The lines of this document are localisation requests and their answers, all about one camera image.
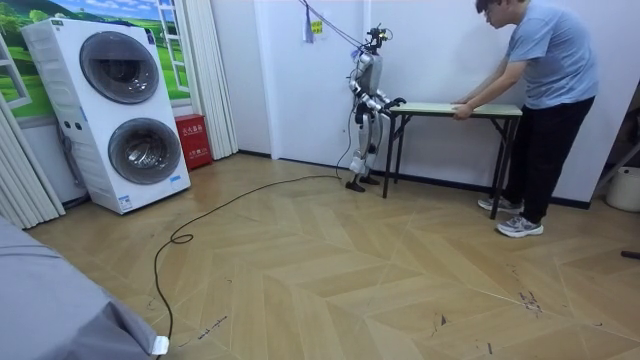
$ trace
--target landscape wallpaper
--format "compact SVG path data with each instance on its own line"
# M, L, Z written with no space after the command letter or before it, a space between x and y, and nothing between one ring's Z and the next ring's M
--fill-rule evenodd
M169 4L170 0L160 2ZM175 35L175 20L172 13L166 11L164 14L168 25L167 31ZM127 21L151 30L156 38L169 97L171 100L189 98L189 93L178 90L156 0L0 0L0 33L32 99L31 104L13 110L16 117L53 115L47 93L20 33L21 27L51 17L99 22ZM177 42L172 42L171 45L175 59L182 61L180 45ZM187 83L186 78L185 70L180 69L182 84ZM18 96L11 78L6 71L2 70L0 70L0 91L7 101Z

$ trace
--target black pants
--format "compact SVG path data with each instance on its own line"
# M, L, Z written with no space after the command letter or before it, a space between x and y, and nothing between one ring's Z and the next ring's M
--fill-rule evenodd
M522 216L534 224L547 214L562 166L593 101L522 109L504 198L515 204L524 200Z

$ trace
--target curtain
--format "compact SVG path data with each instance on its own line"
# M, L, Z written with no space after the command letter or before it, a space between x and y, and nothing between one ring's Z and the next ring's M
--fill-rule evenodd
M191 104L205 116L213 158L232 155L238 152L238 141L211 1L176 0L175 6Z
M0 216L26 229L64 215L64 208L0 96Z

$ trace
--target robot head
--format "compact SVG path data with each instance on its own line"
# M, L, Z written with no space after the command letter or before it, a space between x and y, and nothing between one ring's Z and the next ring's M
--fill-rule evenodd
M371 40L367 42L364 48L374 55L377 54L378 49L382 47L383 41L391 40L387 37L388 29L380 29L380 25L382 24L378 24L378 27L371 28L371 30L367 32L367 35L371 36Z

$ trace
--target man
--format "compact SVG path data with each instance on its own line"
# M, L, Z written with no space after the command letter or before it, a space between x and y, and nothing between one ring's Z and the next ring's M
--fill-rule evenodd
M571 12L541 0L476 0L478 13L500 29L516 25L507 55L482 85L456 102L454 118L495 100L520 78L527 84L499 211L514 214L498 230L514 238L540 235L562 166L598 92L589 34ZM478 202L491 210L490 199Z

